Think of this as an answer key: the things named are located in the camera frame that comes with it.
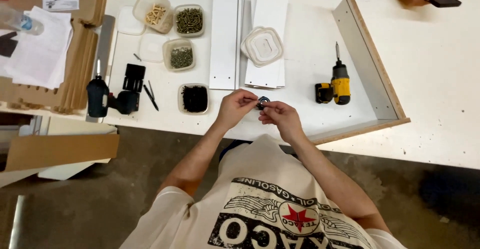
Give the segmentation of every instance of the workbench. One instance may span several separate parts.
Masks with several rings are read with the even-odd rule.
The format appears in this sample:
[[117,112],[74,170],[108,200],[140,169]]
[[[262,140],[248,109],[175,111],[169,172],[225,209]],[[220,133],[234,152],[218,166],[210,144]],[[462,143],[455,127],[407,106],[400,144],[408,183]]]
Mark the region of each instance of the workbench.
[[[107,0],[105,13],[117,16],[122,6],[132,6],[136,0]],[[341,0],[289,0],[289,6],[307,5],[333,10]],[[461,166],[480,169],[480,148],[475,148],[480,140],[480,121],[474,81],[480,77],[480,62],[475,59],[480,49],[480,32],[477,19],[480,16],[480,0],[461,0],[458,8],[435,8],[431,5],[404,9],[396,0],[356,0],[363,19],[380,54],[403,110],[411,123],[387,128],[363,135],[319,145],[326,151],[378,156],[407,161],[424,162],[448,166]],[[210,25],[212,0],[170,0],[172,5],[200,4],[204,10],[206,25]],[[177,101],[179,83],[208,84],[210,53],[209,32],[196,39],[198,57],[194,70],[199,74],[180,72],[172,76],[164,70],[155,71],[155,78],[163,78],[162,86],[152,83],[156,102],[161,115],[151,106],[147,96],[141,97],[141,105],[148,105],[150,111],[141,111],[130,116],[115,115],[109,111],[104,123],[155,130],[175,131],[203,135],[217,116],[225,90],[211,90],[212,105],[206,115],[183,115]],[[136,47],[117,44],[115,55],[128,56],[135,61]],[[285,70],[289,64],[301,63],[315,66],[316,62],[303,61],[295,53],[285,53]],[[112,66],[109,81],[110,91],[117,94],[123,83],[123,70]],[[285,89],[289,87],[286,78]],[[251,89],[262,96],[263,91]],[[34,111],[39,115],[51,115],[46,111]],[[82,119],[82,115],[66,118]],[[255,122],[257,113],[249,113],[225,137],[231,139],[254,140],[264,133],[274,132],[271,125],[249,126]],[[300,116],[316,116],[319,113],[300,113]]]

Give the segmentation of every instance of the plastic bottle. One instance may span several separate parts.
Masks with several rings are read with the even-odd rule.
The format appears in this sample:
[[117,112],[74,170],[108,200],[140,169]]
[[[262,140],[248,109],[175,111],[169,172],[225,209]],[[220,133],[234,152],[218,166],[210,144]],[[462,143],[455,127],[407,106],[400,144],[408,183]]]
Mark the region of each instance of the plastic bottle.
[[0,3],[0,22],[32,35],[40,35],[44,29],[41,22],[32,19],[23,14],[23,12],[19,12],[4,3]]

